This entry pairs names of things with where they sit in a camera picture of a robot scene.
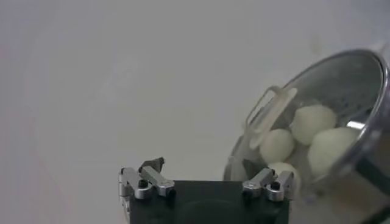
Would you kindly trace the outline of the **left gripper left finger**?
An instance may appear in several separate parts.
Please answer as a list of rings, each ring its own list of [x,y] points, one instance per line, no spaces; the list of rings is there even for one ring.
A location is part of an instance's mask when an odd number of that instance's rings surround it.
[[[165,198],[175,197],[175,182],[160,173],[164,163],[165,159],[159,157],[145,161],[138,169],[123,167],[118,174],[119,197],[145,200],[153,193]]]

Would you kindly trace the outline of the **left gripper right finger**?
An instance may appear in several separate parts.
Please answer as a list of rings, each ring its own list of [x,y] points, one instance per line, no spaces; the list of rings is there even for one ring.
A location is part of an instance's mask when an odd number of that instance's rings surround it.
[[[269,201],[283,201],[292,193],[294,173],[282,171],[279,175],[274,169],[264,168],[252,179],[242,183],[244,201],[252,201],[265,193]]]

